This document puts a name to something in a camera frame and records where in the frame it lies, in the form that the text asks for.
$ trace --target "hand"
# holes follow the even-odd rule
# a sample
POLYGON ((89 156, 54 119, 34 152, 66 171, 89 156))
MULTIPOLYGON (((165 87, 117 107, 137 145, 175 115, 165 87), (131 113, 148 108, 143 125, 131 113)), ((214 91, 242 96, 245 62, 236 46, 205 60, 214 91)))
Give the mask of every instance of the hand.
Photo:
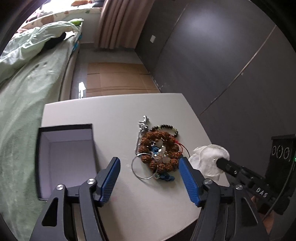
MULTIPOLYGON (((256 197, 253 196, 251 198, 251 200, 256 205, 256 197)), ((263 218, 263 216, 264 216, 264 214, 262 214, 262 213, 259 213, 259 215, 260 215, 261 218, 263 218)), ((263 224, 264 224, 264 227, 266 228, 267 233, 269 234, 271 229, 272 229, 272 226, 274 224, 274 211, 273 210, 266 217, 266 219, 264 219, 263 224)))

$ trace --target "white table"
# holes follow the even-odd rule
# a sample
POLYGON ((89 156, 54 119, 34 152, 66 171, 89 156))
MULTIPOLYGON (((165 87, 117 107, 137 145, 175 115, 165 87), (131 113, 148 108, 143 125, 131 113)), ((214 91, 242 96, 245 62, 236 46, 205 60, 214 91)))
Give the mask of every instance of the white table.
MULTIPOLYGON (((178 93, 100 96, 51 103, 44 108, 42 126, 93 124, 101 168, 113 156, 121 161, 110 201, 99 209, 110 241, 166 240, 194 222, 200 213, 190 201, 179 171, 170 173, 176 178, 173 182, 139 180, 133 175, 131 161, 138 121, 143 115, 150 119, 151 126, 168 124, 177 128, 179 142, 191 155, 196 147, 211 144, 188 102, 178 93)), ((135 171, 140 176, 151 175, 140 159, 135 161, 135 171)), ((225 174, 218 184, 229 186, 225 174)))

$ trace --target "black box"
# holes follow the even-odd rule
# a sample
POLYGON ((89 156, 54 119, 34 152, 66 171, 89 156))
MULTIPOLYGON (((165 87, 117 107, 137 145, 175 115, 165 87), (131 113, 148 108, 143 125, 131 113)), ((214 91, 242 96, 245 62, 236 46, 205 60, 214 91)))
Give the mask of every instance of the black box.
POLYGON ((40 200, 47 200, 57 185, 79 186, 97 171, 92 124, 39 128, 35 177, 40 200))
MULTIPOLYGON (((273 191, 281 192, 291 167, 296 161, 296 135, 272 137, 269 164, 265 173, 266 182, 273 191)), ((296 187, 296 171, 293 168, 282 196, 291 197, 296 187)))

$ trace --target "key ring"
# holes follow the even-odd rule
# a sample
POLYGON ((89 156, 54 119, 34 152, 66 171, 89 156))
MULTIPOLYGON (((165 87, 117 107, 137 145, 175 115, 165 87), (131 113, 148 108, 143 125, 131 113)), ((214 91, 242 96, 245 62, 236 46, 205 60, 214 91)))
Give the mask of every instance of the key ring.
POLYGON ((141 156, 141 155, 149 155, 149 156, 153 157, 153 156, 152 156, 151 154, 149 154, 149 153, 139 153, 139 154, 137 154, 137 155, 133 158, 133 160, 131 161, 131 170, 132 170, 133 174, 134 174, 137 178, 139 178, 139 179, 144 179, 144 180, 145 180, 145 179, 150 179, 150 178, 154 177, 155 174, 157 173, 157 171, 158 171, 158 165, 157 165, 157 168, 156 168, 155 173, 153 173, 152 176, 150 176, 150 177, 140 177, 140 176, 138 176, 138 175, 135 173, 135 171, 133 170, 133 162, 134 162, 134 160, 135 160, 137 157, 141 156))

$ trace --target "pink curtain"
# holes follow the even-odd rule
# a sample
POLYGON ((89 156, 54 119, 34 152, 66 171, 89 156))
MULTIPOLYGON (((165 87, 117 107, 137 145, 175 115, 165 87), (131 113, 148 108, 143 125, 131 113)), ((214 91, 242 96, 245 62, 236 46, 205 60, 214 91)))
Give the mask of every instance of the pink curtain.
POLYGON ((135 48, 154 0, 105 0, 96 48, 135 48))

